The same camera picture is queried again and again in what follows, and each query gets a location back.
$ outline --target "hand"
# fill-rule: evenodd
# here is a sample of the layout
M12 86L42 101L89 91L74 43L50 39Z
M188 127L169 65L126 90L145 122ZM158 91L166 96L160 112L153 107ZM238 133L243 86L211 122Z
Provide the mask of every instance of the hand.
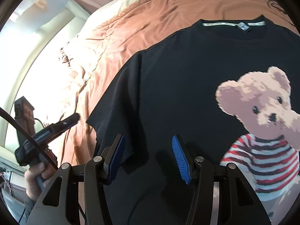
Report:
M43 183L44 187L50 182L52 176L55 174L55 169L50 164L44 164L43 162L31 166L24 174L25 185L26 185L26 194L27 196L37 201L41 195L41 189L37 184L36 177L38 175L46 179Z

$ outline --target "teddy bear eye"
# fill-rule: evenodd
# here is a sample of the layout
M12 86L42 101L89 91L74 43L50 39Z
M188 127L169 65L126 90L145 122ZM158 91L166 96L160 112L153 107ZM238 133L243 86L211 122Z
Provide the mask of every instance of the teddy bear eye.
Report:
M253 112L254 112L255 114L258 114L258 113L259 113L259 110L258 110L258 107L257 107L257 106L254 106L254 107L252 108L252 110L253 110Z
M280 104L282 104L282 98L280 96L277 96L276 99Z

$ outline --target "silver bolt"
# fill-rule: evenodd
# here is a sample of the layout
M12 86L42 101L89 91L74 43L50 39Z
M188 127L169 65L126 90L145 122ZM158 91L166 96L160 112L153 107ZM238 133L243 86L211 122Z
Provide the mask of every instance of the silver bolt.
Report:
M100 162L100 161L102 161L102 157L100 157L100 156L96 156L96 157L94 157L94 162Z
M62 169L67 169L70 165L68 163L64 163L61 165Z
M197 162L203 162L204 161L204 157L196 157L196 161Z
M229 164L228 164L228 167L229 167L230 169L235 169L235 168L236 168L236 165L233 164L233 163L229 163Z

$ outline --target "teddy bear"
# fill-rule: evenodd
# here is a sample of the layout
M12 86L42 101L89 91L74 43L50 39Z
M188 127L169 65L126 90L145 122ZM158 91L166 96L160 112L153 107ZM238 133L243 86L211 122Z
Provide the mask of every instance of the teddy bear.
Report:
M220 164L235 163L268 210L299 179L300 115L291 109L290 94L290 82L278 67L246 73L216 90L219 108L249 132Z

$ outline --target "blue gripper pad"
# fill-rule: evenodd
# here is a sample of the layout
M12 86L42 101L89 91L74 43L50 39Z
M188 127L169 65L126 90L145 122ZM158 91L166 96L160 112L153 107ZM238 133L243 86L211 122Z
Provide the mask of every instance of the blue gripper pad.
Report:
M118 145L115 149L115 152L111 158L109 167L108 167L109 172L108 172L107 180L109 182L114 181L114 179L117 176L117 172L118 172L118 169L121 164L124 150L125 150L125 138L124 138L124 135L122 135L122 137L120 138Z
M181 178L186 182L187 185L189 185L191 182L190 167L181 147L180 141L178 140L176 135L174 135L172 138L172 149L176 158Z

